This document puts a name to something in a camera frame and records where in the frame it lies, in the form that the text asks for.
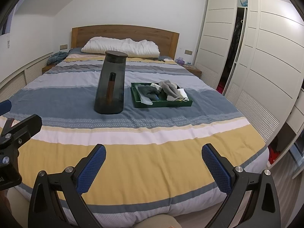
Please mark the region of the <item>grey fleece cloth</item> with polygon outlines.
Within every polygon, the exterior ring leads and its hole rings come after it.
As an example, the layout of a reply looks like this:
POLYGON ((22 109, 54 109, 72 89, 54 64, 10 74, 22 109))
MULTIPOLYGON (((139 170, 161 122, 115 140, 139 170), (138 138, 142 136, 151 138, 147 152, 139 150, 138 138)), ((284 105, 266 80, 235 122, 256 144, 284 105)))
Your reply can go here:
POLYGON ((178 89, 169 80, 160 81, 159 85, 166 93, 167 101, 183 101, 178 89))

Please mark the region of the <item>teal cloth on nightstand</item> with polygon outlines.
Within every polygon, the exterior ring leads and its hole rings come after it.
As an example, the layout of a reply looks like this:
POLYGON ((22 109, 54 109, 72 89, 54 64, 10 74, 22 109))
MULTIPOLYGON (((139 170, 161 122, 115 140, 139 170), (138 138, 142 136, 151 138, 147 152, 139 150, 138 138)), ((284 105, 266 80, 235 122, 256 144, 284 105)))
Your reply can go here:
POLYGON ((60 63, 68 56, 68 54, 69 54, 68 52, 59 51, 59 52, 51 55, 49 57, 49 59, 47 60, 47 65, 53 65, 53 64, 60 63))

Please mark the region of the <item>white waffle cloth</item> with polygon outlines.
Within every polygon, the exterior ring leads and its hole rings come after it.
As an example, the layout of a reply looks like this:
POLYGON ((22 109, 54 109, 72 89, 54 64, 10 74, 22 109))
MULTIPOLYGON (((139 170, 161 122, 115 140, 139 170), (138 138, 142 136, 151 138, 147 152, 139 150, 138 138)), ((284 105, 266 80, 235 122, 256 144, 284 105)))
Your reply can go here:
POLYGON ((179 96, 182 98, 183 101, 189 101, 189 98, 187 96, 187 93, 184 89, 178 89, 179 96))

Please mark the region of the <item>white wardrobe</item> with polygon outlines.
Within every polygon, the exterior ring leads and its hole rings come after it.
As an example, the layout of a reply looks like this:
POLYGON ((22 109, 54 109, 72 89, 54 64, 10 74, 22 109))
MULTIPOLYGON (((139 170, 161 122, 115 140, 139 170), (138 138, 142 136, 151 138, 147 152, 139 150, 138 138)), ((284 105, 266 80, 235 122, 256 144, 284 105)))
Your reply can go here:
POLYGON ((207 0, 195 66, 255 127, 274 167, 303 132, 303 19, 291 0, 207 0))

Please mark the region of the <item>white pillow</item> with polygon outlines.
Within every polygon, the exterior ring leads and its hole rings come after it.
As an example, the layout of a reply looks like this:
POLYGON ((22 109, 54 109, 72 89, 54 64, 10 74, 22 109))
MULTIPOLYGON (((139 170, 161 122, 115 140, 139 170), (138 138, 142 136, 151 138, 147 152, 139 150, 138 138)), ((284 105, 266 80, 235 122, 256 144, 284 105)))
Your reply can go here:
POLYGON ((159 47, 153 41, 134 41, 127 39, 113 39, 102 36, 95 36, 88 40, 81 49, 84 53, 105 54, 106 51, 119 51, 135 58, 158 58, 160 56, 159 47))

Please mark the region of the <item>wooden right nightstand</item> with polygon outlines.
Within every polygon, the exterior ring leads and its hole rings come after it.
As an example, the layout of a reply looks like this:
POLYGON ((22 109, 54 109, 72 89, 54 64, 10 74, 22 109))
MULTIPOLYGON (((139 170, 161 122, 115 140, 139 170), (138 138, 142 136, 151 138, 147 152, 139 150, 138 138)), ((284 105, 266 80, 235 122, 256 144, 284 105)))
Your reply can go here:
POLYGON ((191 65, 184 65, 183 66, 187 71, 189 71, 190 73, 192 73, 193 75, 195 75, 198 78, 201 78, 202 75, 202 71, 191 66, 191 65))

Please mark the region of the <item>wooden left nightstand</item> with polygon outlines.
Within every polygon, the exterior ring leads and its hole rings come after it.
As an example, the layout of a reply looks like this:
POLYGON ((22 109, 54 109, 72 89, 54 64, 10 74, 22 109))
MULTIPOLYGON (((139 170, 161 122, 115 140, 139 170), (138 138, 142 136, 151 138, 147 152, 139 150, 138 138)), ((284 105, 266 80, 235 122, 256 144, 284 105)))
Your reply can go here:
POLYGON ((50 69, 52 69, 55 66, 56 66, 56 64, 50 64, 50 65, 45 66, 44 68, 42 68, 42 74, 48 72, 50 69))

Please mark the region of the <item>wooden headboard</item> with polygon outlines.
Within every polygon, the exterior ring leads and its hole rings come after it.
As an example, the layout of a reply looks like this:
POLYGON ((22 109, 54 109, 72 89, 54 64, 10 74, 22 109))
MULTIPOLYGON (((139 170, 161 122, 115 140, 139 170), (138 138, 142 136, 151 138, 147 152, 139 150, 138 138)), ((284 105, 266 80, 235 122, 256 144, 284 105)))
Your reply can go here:
POLYGON ((179 33, 135 25, 92 25, 74 27, 71 32, 71 48, 83 47, 95 36, 134 41, 153 41, 159 47, 160 55, 175 58, 179 33))

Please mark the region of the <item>purple item on nightstand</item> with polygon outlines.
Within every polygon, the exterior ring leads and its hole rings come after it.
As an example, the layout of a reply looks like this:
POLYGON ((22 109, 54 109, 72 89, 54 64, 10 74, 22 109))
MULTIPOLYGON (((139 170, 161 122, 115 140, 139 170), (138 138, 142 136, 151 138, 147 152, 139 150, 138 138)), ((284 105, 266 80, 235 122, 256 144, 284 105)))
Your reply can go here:
POLYGON ((179 65, 184 65, 185 64, 185 61, 182 57, 178 57, 175 62, 179 65))

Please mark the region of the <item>green tray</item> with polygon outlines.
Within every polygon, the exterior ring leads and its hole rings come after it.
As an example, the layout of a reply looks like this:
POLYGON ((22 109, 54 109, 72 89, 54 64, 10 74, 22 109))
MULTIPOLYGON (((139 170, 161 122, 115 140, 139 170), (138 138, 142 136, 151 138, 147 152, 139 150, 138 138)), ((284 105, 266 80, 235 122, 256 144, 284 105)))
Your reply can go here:
POLYGON ((151 83, 131 83, 131 96, 135 108, 168 108, 168 107, 191 107, 193 101, 168 101, 167 94, 165 91, 161 90, 157 95, 158 100, 151 101, 152 104, 144 104, 141 102, 140 94, 137 90, 139 86, 150 86, 151 83))

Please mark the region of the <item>striped bed cover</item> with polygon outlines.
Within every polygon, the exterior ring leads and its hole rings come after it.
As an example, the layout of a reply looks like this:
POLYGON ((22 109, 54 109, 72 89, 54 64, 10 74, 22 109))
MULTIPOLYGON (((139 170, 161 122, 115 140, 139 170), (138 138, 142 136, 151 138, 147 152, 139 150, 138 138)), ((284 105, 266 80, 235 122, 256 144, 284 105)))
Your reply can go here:
POLYGON ((105 146, 106 160, 83 198, 104 227, 131 227, 158 214, 179 216, 222 202, 226 196, 201 157, 207 143, 246 171, 266 167, 265 141, 244 115, 172 60, 127 59, 122 112, 95 112, 104 58, 75 49, 11 97, 2 124, 32 114, 42 118, 41 131, 20 147, 17 190, 25 198, 39 171, 74 166, 97 144, 105 146), (166 80, 185 90, 190 107, 134 106, 133 83, 166 80))

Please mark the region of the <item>wooden nightstand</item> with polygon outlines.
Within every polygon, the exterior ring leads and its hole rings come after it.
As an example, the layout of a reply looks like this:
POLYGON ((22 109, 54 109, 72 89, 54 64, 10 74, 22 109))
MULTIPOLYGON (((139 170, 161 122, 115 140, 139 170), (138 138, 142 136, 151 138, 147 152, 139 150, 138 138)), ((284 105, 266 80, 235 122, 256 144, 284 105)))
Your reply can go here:
POLYGON ((52 69, 55 66, 56 66, 56 64, 50 64, 50 65, 45 66, 44 68, 42 68, 42 74, 48 72, 50 69, 52 69))
POLYGON ((183 66, 187 71, 189 71, 190 73, 192 73, 193 75, 195 75, 198 78, 201 78, 202 75, 202 71, 191 66, 191 65, 184 65, 183 66))

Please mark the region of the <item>facial tissue pack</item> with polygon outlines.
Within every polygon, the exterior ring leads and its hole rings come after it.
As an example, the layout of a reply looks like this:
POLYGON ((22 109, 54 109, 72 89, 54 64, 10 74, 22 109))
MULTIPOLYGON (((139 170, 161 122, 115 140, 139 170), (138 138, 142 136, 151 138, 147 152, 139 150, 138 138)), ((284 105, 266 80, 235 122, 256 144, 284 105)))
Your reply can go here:
POLYGON ((151 83, 150 84, 152 87, 156 88, 159 92, 162 90, 162 87, 160 87, 160 85, 155 84, 155 83, 151 83))

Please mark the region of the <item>dark grey blue-edged towel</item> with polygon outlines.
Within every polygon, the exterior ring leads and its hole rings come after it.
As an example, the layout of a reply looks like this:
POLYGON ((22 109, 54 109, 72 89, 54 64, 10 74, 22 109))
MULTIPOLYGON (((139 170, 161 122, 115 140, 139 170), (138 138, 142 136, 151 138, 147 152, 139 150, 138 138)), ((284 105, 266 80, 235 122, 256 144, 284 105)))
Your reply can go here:
POLYGON ((160 94, 160 91, 157 90, 154 86, 150 85, 138 85, 138 90, 147 98, 149 98, 151 101, 158 101, 160 94))

